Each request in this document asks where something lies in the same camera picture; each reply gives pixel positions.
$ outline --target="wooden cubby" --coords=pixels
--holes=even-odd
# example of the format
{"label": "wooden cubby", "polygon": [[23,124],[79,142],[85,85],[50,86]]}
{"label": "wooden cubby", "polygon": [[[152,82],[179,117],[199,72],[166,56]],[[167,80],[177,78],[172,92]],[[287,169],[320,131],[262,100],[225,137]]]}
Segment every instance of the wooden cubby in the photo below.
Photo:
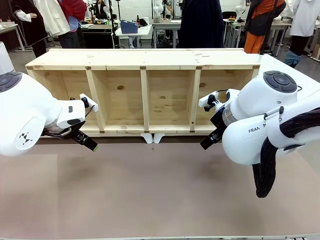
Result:
{"label": "wooden cubby", "polygon": [[214,112],[198,107],[199,99],[241,89],[259,71],[242,49],[54,49],[26,68],[59,100],[84,93],[97,102],[99,111],[89,114],[81,129],[97,137],[206,135],[215,129]]}

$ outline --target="blue box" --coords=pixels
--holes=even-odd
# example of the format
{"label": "blue box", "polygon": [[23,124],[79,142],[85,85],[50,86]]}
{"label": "blue box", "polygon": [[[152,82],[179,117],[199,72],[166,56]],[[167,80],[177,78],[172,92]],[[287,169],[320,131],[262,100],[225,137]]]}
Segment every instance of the blue box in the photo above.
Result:
{"label": "blue box", "polygon": [[123,34],[137,34],[138,24],[132,21],[121,20],[121,31]]}

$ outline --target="red jacket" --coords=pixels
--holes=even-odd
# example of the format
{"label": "red jacket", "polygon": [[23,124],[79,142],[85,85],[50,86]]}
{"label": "red jacket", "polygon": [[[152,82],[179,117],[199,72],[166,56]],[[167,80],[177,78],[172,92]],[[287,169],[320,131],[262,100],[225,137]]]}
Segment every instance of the red jacket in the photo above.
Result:
{"label": "red jacket", "polygon": [[73,16],[76,19],[83,21],[85,19],[87,5],[83,0],[57,0],[64,13],[65,18]]}

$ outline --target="blue shirt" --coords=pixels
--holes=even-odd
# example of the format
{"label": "blue shirt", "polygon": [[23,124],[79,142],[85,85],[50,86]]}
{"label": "blue shirt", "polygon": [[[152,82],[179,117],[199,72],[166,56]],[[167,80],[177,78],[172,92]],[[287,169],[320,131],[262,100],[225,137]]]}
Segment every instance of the blue shirt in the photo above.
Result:
{"label": "blue shirt", "polygon": [[70,26],[70,32],[74,32],[79,27],[79,20],[76,19],[74,16],[68,16],[68,22]]}

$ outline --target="white coat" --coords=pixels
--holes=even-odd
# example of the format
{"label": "white coat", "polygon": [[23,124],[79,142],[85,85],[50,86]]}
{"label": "white coat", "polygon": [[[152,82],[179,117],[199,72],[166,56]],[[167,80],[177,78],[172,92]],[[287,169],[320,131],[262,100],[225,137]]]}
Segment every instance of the white coat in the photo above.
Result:
{"label": "white coat", "polygon": [[57,0],[34,0],[38,8],[45,29],[52,36],[59,36],[70,31],[69,23]]}
{"label": "white coat", "polygon": [[295,0],[291,36],[310,37],[314,34],[316,19],[320,15],[320,0]]}

